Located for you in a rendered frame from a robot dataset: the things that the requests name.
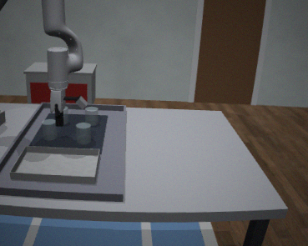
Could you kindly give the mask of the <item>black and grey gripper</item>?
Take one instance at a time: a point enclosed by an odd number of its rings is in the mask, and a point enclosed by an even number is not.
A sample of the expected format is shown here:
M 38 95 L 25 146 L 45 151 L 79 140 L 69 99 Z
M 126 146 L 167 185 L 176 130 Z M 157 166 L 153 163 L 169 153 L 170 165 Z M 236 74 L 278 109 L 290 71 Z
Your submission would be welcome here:
M 61 89 L 54 89 L 54 88 L 49 88 L 51 90 L 51 95 L 50 95 L 50 112 L 53 113 L 53 109 L 55 110 L 55 120 L 56 120 L 56 126 L 57 127 L 62 127 L 63 126 L 63 110 L 65 108 L 65 89 L 66 88 L 61 88 Z

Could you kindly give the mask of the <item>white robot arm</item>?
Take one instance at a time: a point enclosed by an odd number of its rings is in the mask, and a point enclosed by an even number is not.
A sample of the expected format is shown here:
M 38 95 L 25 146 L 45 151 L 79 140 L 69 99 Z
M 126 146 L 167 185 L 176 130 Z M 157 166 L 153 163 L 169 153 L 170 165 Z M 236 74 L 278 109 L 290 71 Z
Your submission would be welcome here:
M 83 68 L 83 49 L 78 37 L 66 26 L 64 0 L 42 0 L 44 32 L 53 37 L 61 38 L 67 48 L 54 47 L 47 50 L 48 55 L 48 86 L 54 89 L 68 86 L 68 74 Z M 69 54 L 68 54 L 69 52 Z M 64 97 L 63 100 L 75 100 L 84 109 L 87 102 L 78 97 Z

